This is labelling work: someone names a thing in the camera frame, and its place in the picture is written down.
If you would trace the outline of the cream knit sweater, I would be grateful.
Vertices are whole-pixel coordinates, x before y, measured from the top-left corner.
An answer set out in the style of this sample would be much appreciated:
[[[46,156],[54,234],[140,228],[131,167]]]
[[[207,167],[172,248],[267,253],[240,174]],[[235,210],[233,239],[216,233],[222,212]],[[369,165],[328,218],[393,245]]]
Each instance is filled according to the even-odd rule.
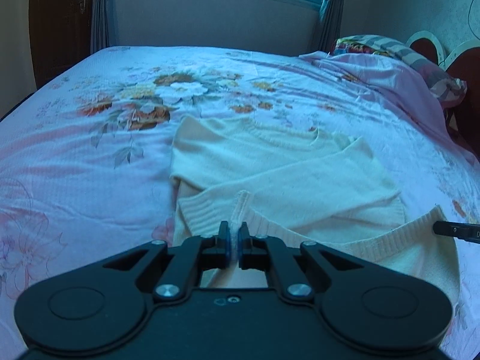
[[[460,297],[456,244],[432,233],[439,207],[409,219],[400,190],[366,141],[316,130],[295,132],[252,119],[182,119],[172,143],[175,245],[232,236],[286,245],[319,242],[438,286]]]

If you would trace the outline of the red white headboard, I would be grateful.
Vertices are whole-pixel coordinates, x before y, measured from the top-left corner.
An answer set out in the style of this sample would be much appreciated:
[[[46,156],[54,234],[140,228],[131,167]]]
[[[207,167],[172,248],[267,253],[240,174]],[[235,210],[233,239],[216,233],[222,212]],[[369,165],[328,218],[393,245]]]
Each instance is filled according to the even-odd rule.
[[[442,106],[446,127],[454,143],[479,156],[479,40],[461,43],[446,52],[429,31],[408,38],[407,46],[449,75],[460,94]]]

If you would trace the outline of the colourful striped pillow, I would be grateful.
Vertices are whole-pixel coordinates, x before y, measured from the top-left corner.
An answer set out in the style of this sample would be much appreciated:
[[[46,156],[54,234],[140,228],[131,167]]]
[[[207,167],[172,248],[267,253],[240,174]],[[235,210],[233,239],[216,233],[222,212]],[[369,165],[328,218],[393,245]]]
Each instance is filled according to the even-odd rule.
[[[353,35],[338,38],[330,49],[332,55],[360,53],[382,55],[397,59],[418,72],[430,92],[443,109],[461,104],[467,94],[467,83],[446,73],[440,66],[428,60],[404,43],[380,35]]]

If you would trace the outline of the floral pink bed quilt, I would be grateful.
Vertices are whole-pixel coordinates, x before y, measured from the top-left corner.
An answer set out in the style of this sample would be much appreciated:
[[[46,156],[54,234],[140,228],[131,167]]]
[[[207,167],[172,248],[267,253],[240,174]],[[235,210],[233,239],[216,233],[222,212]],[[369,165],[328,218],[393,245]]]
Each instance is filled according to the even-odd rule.
[[[1,122],[1,357],[25,344],[14,304],[35,283],[148,241],[171,245],[173,139],[182,119],[247,118],[360,137],[409,219],[479,222],[479,162],[447,133],[407,64],[371,54],[299,57],[206,47],[111,47]],[[479,353],[479,247],[456,244],[460,297],[442,348]]]

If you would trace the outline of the right teal curtain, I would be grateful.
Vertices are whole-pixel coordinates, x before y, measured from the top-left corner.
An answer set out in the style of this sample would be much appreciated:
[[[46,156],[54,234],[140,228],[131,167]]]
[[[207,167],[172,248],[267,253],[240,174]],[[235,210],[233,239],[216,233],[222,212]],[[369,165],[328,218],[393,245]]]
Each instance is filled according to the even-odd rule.
[[[338,37],[343,18],[344,0],[323,0],[320,8],[319,49],[328,51]]]

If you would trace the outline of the left grey curtain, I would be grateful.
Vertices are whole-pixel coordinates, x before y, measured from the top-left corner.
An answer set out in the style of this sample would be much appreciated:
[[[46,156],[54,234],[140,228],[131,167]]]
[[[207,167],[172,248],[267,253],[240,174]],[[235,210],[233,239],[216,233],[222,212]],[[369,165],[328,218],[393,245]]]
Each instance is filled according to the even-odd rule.
[[[90,53],[111,47],[115,40],[114,0],[93,0]]]

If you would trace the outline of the dark wooden wardrobe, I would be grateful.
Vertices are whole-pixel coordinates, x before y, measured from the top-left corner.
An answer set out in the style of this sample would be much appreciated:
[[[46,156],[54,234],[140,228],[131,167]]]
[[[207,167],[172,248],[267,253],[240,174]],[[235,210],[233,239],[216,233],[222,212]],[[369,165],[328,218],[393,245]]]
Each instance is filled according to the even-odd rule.
[[[93,0],[29,0],[35,83],[41,88],[90,54]]]

